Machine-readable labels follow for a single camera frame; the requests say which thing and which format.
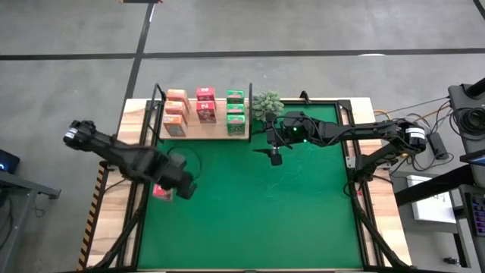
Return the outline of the grey desk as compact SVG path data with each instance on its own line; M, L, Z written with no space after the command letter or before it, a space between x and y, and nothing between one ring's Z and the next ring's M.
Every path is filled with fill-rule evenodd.
M37 196L57 199L60 193L61 190L0 171L0 273L8 273L13 266Z

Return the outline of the red Froot Loops cereal box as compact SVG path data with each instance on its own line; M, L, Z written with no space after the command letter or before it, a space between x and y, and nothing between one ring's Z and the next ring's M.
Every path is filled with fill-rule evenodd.
M214 101L215 88L213 86L197 87L196 98L198 101Z
M165 202L171 202L174 197L172 189L163 189L159 184L155 184L152 188L152 196Z
M214 101L197 101L196 113L201 123L216 123L216 104Z

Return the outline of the black metal shelf frame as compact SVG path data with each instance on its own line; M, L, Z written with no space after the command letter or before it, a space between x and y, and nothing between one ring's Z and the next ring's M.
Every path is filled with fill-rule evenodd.
M245 91L245 99L249 99L249 114L250 114L250 134L249 143L252 140L252 100L253 100L253 83L249 84L249 88ZM159 136L162 118L166 114L164 110L164 104L167 101L166 92L162 90L160 85L156 83L152 91L152 97L147 100L145 104L145 114L142 119L142 132L147 133L149 130L152 131L152 144L155 145L157 142L163 142Z

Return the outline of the green table mat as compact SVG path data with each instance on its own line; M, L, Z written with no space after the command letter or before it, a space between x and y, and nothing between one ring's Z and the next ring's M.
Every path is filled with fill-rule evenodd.
M197 189L155 207L139 268L360 268L361 251L341 145L283 147L283 164L244 140L166 140L184 155Z

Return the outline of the black diagonal bar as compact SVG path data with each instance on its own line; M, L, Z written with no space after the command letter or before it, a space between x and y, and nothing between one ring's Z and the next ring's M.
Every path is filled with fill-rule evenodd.
M481 187L474 179L472 166L485 167L485 149L468 153L460 157L465 165L451 170L430 180L416 184L395 194L398 206L421 201L439 193L464 186L471 192L485 196L485 187Z

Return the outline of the keyboard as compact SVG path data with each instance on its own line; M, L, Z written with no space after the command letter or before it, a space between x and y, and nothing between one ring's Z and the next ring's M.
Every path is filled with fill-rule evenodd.
M465 203L468 208L468 220L477 237L485 237L485 195L466 193Z

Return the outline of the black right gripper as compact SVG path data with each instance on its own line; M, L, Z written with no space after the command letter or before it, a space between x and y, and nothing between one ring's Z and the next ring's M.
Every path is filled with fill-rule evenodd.
M317 135L314 121L303 111L288 111L281 116L267 113L265 117L267 142L272 146L290 146L295 143L308 142ZM265 155L271 154L271 149L253 149L252 151Z

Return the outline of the green plant in white pot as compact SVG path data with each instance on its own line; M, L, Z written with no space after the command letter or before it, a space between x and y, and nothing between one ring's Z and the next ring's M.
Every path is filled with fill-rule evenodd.
M284 110L284 104L277 92L267 91L253 97L251 110L254 119L266 121L267 113L280 115Z

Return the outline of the black device with blue light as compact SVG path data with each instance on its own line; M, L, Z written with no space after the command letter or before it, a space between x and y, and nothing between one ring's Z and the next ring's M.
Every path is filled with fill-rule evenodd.
M20 158L0 149L0 171L15 174Z

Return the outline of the orange Mini Wheats cereal box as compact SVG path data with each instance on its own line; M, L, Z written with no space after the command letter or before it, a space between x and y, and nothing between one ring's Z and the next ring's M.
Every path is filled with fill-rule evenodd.
M162 124L171 137L185 137L187 133L187 123L182 115L164 114Z
M177 102L187 102L188 96L187 91L184 89L169 89L166 92L167 100L177 101Z
M166 101L164 110L168 115L187 115L188 111L184 102Z

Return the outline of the wooden shelf board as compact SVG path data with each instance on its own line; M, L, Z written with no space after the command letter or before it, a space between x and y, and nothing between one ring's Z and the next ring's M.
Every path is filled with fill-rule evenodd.
M162 140L248 140L250 134L250 114L249 99L245 99L245 116L246 124L244 134L229 135L227 132L227 101L226 99L215 99L216 105L216 122L201 123L196 113L196 99L189 99L191 111L189 114L188 124L186 126L185 136L171 136L162 124L159 136Z

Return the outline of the grey equipment stand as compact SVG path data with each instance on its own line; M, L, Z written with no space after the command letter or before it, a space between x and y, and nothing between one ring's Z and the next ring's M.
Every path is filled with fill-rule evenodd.
M449 123L462 139L465 154L485 149L485 77L474 84L448 88Z

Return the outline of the black metal table frame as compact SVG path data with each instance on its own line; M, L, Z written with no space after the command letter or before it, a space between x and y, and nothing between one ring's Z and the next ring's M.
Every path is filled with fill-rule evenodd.
M152 131L142 132L147 100L128 99L125 102L118 133L120 140L127 143L140 141L152 144ZM373 108L368 98L284 98L282 102L307 108L332 107L336 117L344 124L354 121L374 122ZM120 173L113 167L104 163L100 165L105 168L106 185L102 191L102 205L89 253L88 267L82 271L88 271L102 260L130 221L132 214L139 207L145 206L145 215L130 232L123 249L111 263L113 268L135 271L140 265L142 237L148 230L148 225L155 220L155 207L163 205L163 201L153 197L150 189L141 185L131 186L122 181ZM359 187L359 202L394 253L404 263L411 264L398 206L388 179L389 175L384 170L377 170L373 182Z

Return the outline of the white board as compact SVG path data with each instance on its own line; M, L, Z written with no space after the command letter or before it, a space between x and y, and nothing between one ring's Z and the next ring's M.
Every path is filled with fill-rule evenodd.
M439 193L411 204L413 216L418 221L455 224L452 200L449 192Z

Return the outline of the black power adapter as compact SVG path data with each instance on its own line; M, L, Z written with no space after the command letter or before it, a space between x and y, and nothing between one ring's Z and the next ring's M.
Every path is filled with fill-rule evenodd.
M447 149L443 143L443 140L438 132L430 133L427 136L428 143L432 149L435 159L445 160L449 158Z

